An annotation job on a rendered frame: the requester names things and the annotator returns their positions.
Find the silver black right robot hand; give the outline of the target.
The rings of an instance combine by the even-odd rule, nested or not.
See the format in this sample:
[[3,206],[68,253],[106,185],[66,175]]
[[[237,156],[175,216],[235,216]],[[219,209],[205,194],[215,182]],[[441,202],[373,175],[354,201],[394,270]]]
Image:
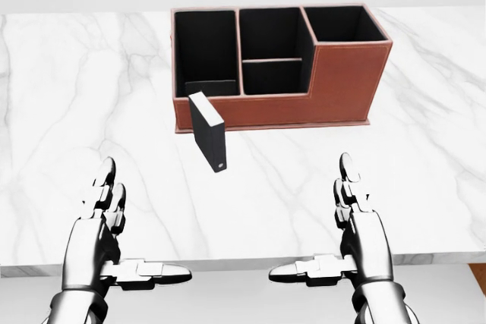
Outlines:
[[342,230],[341,257],[321,254],[311,260],[277,266],[269,280],[278,283],[305,283],[308,287],[333,286],[342,278],[354,287],[393,279],[390,246],[379,214],[369,202],[369,193],[352,157],[339,157],[340,177],[333,183],[337,228]]

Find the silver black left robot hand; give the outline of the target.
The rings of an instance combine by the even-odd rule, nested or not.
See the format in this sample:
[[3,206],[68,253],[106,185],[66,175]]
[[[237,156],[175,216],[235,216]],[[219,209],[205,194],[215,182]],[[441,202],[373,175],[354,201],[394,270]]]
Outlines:
[[112,286],[144,291],[190,281],[192,273],[184,266],[121,258],[118,236],[126,223],[126,189],[115,182],[115,175],[115,160],[104,159],[84,194],[65,251],[62,288],[92,290],[104,297]]

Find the black book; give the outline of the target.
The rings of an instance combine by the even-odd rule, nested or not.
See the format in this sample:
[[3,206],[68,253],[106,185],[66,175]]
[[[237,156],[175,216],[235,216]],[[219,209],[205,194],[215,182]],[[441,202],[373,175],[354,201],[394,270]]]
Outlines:
[[194,139],[215,173],[226,169],[225,122],[202,93],[189,97]]

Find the red-brown desk caddy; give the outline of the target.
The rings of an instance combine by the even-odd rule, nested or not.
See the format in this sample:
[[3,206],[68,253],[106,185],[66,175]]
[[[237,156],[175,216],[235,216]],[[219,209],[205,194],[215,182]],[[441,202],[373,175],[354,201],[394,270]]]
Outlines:
[[202,92],[230,131],[368,123],[393,42],[364,4],[177,8],[175,129]]

